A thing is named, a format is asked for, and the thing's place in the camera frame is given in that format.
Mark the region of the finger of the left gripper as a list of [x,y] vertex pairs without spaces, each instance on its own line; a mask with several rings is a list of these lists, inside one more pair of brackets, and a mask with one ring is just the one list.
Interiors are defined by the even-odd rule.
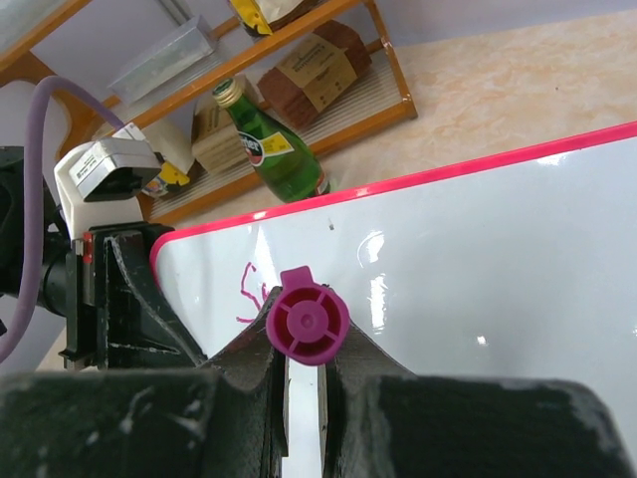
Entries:
[[150,248],[171,229],[130,223],[102,240],[102,368],[196,368],[206,354],[168,304],[150,266]]

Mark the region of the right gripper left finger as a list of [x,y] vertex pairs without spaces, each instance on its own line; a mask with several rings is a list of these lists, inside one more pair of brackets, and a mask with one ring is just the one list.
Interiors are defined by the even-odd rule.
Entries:
[[198,368],[1,380],[5,477],[278,477],[286,360],[255,321]]

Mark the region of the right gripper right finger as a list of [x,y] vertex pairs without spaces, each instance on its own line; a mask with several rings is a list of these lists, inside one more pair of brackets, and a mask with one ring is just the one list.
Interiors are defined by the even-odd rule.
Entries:
[[319,369],[326,477],[632,477],[606,405],[572,381],[419,375],[359,328]]

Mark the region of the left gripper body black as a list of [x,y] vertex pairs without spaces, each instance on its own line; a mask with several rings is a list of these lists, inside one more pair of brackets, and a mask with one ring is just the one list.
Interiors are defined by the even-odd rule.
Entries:
[[42,265],[42,307],[66,322],[60,352],[67,370],[107,369],[106,339],[100,307],[104,304],[106,228],[93,227],[78,239],[47,232]]

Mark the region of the marker pen with magenta cap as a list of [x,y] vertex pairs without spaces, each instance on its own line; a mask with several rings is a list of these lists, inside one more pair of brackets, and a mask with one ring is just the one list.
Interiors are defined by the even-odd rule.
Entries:
[[331,361],[349,331],[344,300],[329,286],[316,283],[308,266],[284,271],[280,279],[281,293],[266,317],[270,343],[303,365]]

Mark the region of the whiteboard with pink frame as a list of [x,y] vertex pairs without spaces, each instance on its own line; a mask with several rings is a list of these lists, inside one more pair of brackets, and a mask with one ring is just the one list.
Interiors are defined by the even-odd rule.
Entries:
[[419,375],[590,389],[636,459],[636,126],[166,234],[158,287],[207,356],[306,267]]

